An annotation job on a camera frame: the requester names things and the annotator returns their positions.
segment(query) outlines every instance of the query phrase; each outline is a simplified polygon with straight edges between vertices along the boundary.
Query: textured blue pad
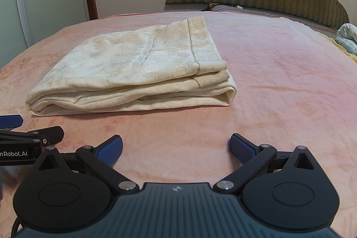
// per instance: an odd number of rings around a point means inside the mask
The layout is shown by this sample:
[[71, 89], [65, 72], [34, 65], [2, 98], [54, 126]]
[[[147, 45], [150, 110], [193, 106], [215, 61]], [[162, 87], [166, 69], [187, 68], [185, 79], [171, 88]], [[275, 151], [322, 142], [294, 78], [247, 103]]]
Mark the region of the textured blue pad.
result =
[[256, 149], [248, 145], [242, 139], [238, 138], [235, 135], [231, 136], [229, 141], [229, 147], [231, 153], [242, 163], [245, 164], [255, 157], [258, 152]]
[[96, 157], [106, 165], [112, 167], [123, 152], [123, 140], [119, 135], [116, 135], [105, 143], [107, 143], [105, 146], [98, 149]]
[[0, 129], [20, 127], [23, 122], [21, 115], [0, 115]]

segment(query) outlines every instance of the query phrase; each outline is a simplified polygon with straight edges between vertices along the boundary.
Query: pink bed sheet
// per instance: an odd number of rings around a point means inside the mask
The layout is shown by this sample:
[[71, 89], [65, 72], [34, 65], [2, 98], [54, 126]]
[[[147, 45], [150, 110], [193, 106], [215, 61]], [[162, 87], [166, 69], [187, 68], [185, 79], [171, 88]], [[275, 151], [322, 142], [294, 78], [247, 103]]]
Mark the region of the pink bed sheet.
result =
[[[25, 98], [72, 48], [97, 34], [166, 25], [204, 15], [238, 87], [229, 107], [35, 117]], [[332, 228], [357, 236], [357, 65], [309, 27], [285, 18], [229, 12], [115, 16], [67, 27], [0, 70], [0, 114], [21, 114], [19, 131], [60, 125], [61, 152], [120, 134], [115, 169], [143, 182], [210, 182], [239, 167], [227, 150], [238, 132], [281, 151], [306, 145], [340, 196]], [[0, 237], [9, 237], [14, 191], [31, 166], [0, 169]]]

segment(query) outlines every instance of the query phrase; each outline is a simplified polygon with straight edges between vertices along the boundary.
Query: red stain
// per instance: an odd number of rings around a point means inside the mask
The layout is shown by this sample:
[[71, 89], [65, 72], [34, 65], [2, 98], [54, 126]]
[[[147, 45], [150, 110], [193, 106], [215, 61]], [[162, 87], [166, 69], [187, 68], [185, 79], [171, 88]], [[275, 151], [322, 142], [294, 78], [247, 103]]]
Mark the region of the red stain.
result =
[[55, 116], [51, 118], [48, 126], [62, 125], [63, 123], [65, 123], [65, 119], [62, 116]]
[[114, 130], [115, 130], [115, 126], [113, 126], [113, 125], [107, 125], [105, 127], [105, 131], [113, 132]]
[[115, 124], [121, 124], [125, 121], [125, 118], [124, 117], [117, 117], [116, 119], [114, 119], [114, 123]]
[[38, 121], [39, 121], [39, 118], [37, 118], [37, 117], [32, 118], [30, 124], [28, 126], [26, 126], [26, 130], [35, 129], [36, 123]]

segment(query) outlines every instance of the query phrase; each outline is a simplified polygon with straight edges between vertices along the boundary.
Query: black cable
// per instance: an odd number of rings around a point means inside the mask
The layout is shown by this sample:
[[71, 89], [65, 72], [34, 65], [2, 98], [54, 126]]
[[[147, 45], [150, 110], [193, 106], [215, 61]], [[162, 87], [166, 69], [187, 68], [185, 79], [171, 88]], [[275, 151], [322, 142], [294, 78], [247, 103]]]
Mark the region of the black cable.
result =
[[17, 234], [17, 230], [19, 229], [19, 226], [20, 226], [20, 220], [18, 217], [16, 217], [15, 219], [15, 222], [14, 222], [14, 225], [12, 226], [12, 229], [11, 229], [11, 238], [15, 237], [15, 235]]

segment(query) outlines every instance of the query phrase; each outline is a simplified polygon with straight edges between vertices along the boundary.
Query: bed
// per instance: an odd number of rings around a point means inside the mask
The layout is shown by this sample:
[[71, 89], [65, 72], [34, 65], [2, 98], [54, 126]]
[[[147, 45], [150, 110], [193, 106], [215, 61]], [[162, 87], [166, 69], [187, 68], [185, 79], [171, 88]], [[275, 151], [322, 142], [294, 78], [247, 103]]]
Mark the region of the bed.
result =
[[[25, 98], [83, 40], [203, 15], [238, 93], [228, 107], [35, 117]], [[357, 64], [308, 26], [236, 12], [166, 12], [104, 18], [62, 29], [0, 70], [0, 114], [21, 114], [18, 131], [62, 126], [60, 152], [98, 145], [114, 134], [124, 151], [114, 168], [143, 182], [214, 182], [237, 169], [227, 142], [240, 133], [280, 151], [306, 145], [340, 196], [332, 228], [357, 236]], [[0, 169], [0, 237], [16, 218], [12, 197], [31, 166]]]

